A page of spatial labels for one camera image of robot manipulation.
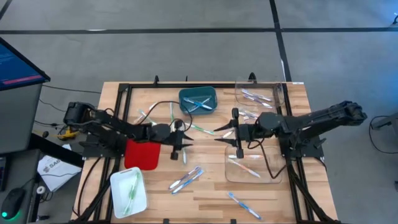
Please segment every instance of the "concrete floor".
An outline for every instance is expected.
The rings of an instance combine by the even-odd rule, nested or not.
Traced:
[[[288,27],[388,27],[398,2],[377,0],[277,0]],[[273,27],[265,0],[13,0],[0,30]],[[105,81],[227,80],[255,72],[284,80],[274,33],[2,35],[46,71],[53,86],[101,91]],[[283,33],[293,81],[305,82],[313,110],[356,101],[371,118],[398,112],[396,32]],[[98,104],[99,95],[44,88],[41,99],[65,108],[69,101]],[[61,122],[63,113],[39,105],[36,119]],[[398,157],[375,151],[368,124],[325,134],[326,164],[339,219],[395,223]],[[390,127],[373,133],[385,151],[398,151]],[[78,177],[40,213],[66,222]]]

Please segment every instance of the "monitor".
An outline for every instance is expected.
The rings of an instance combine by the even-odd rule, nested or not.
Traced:
[[[0,37],[0,91],[49,81],[50,77]]]

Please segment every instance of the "computer mouse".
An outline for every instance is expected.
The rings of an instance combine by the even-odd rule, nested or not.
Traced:
[[[22,188],[12,189],[1,205],[1,216],[5,220],[14,218],[21,208],[24,200],[25,190]]]

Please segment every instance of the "white tray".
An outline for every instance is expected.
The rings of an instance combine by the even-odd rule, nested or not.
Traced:
[[[124,214],[124,209],[129,201],[129,191],[132,180],[136,173],[141,177],[137,180],[137,192],[132,201],[132,210],[129,214]],[[144,177],[138,167],[133,167],[121,172],[114,173],[111,176],[111,191],[114,206],[114,215],[116,218],[124,218],[144,211],[147,208],[147,194],[145,190]]]

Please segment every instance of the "wooden table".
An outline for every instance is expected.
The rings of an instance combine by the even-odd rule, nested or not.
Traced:
[[[114,108],[118,86],[118,82],[104,83],[99,109]],[[293,114],[298,116],[309,113],[310,105],[304,85],[302,83],[287,83],[287,87]],[[128,121],[132,122],[138,117],[137,109],[146,110],[155,101],[178,101],[179,91],[179,88],[133,89]],[[231,119],[232,107],[236,106],[234,88],[217,88],[216,92],[218,97],[217,110],[209,116],[194,117],[193,122],[206,129],[215,129],[226,124]],[[119,117],[121,118],[123,107],[120,111]],[[183,118],[177,105],[175,105],[174,111],[176,118]],[[156,107],[150,117],[159,123],[169,123],[169,105]],[[188,164],[183,165],[181,159],[171,161],[170,152],[172,148],[162,146],[158,167],[152,171],[144,171],[148,198],[147,210],[124,219],[113,217],[112,223],[162,223],[164,218],[169,218],[171,223],[230,223],[231,219],[237,219],[238,223],[295,223],[286,170],[282,173],[280,183],[276,184],[230,182],[226,178],[225,150],[227,145],[214,141],[214,136],[194,129],[189,130],[187,135],[195,140],[194,146],[187,149]],[[280,165],[284,164],[276,138],[266,139],[263,145],[271,146],[267,149],[267,156],[271,159],[279,159]],[[245,154],[250,153],[258,153],[258,151],[245,150]],[[78,193],[95,160],[88,159],[85,162]],[[97,194],[103,161],[104,159],[99,161],[88,178],[81,203],[82,211]],[[312,158],[303,158],[303,163],[310,193],[327,215],[337,219],[325,168]],[[201,165],[205,173],[179,194],[171,195],[167,190],[168,186],[196,165]],[[123,160],[120,169],[125,169]],[[229,191],[232,191],[238,199],[259,213],[263,220],[257,221],[250,213],[231,200],[227,196]],[[109,191],[103,200],[100,219],[105,218],[108,194]],[[301,194],[299,195],[302,215],[303,218],[306,218],[303,198]],[[76,197],[75,208],[77,208],[77,201],[78,197]]]

